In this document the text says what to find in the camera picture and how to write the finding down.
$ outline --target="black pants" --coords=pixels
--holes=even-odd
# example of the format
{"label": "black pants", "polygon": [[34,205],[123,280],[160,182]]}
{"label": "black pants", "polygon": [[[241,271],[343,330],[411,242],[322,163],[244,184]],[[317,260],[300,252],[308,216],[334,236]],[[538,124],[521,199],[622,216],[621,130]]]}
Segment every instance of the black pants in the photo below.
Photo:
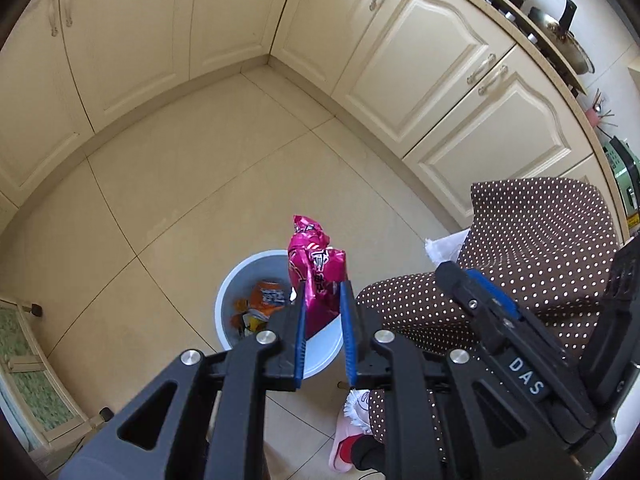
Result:
{"label": "black pants", "polygon": [[351,462],[360,471],[375,469],[384,474],[385,446],[371,435],[361,436],[351,447]]}

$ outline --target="white lettering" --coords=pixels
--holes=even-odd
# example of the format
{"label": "white lettering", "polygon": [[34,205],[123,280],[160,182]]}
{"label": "white lettering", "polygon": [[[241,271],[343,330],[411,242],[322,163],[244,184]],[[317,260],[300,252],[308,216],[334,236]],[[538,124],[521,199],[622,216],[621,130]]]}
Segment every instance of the white lettering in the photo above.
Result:
{"label": "white lettering", "polygon": [[509,368],[511,368],[511,371],[517,372],[523,367],[523,365],[524,365],[524,362],[522,361],[522,359],[520,359],[519,357],[516,357],[513,363],[509,365]]}
{"label": "white lettering", "polygon": [[540,381],[536,381],[536,384],[534,384],[531,388],[529,388],[529,391],[532,394],[537,395],[540,393],[540,390],[544,387],[545,385],[543,383],[541,383]]}
{"label": "white lettering", "polygon": [[533,375],[533,372],[529,371],[529,372],[527,372],[527,373],[525,373],[525,374],[522,374],[522,375],[518,376],[518,378],[519,378],[519,379],[522,379],[522,381],[523,381],[525,384],[529,384],[529,380],[530,380],[530,378],[531,378],[531,376],[532,376],[532,375]]}

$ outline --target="pan handle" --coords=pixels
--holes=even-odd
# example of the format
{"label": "pan handle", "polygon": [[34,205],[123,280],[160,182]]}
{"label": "pan handle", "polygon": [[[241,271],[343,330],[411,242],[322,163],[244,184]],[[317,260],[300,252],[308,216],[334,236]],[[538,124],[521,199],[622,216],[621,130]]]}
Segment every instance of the pan handle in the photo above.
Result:
{"label": "pan handle", "polygon": [[560,30],[563,34],[569,31],[569,27],[571,27],[571,22],[574,20],[576,10],[578,10],[578,6],[571,0],[566,0],[566,7],[564,8],[562,17],[558,20]]}

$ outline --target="wall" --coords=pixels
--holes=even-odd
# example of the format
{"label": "wall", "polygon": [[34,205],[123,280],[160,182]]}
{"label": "wall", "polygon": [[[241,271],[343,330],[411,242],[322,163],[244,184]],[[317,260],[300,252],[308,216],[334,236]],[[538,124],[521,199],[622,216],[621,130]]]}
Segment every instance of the wall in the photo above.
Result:
{"label": "wall", "polygon": [[[571,30],[596,69],[595,74],[582,76],[588,95],[580,96],[578,102],[588,108],[599,88],[606,99],[606,110],[611,108],[616,114],[610,120],[619,126],[603,129],[626,139],[634,153],[640,155],[640,92],[628,72],[629,63],[640,56],[640,47],[606,0],[573,1],[578,11]],[[535,5],[558,19],[565,3],[566,0],[531,0],[523,10],[528,12]]]}

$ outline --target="green appliance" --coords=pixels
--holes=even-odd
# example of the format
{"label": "green appliance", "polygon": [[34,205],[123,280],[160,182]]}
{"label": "green appliance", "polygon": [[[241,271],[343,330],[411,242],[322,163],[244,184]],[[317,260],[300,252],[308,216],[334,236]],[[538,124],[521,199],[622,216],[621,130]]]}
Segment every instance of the green appliance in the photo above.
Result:
{"label": "green appliance", "polygon": [[626,142],[613,137],[603,145],[613,175],[616,177],[618,190],[625,205],[626,222],[629,232],[635,235],[640,230],[640,214],[638,213],[638,197],[640,197],[640,160],[631,151]]}

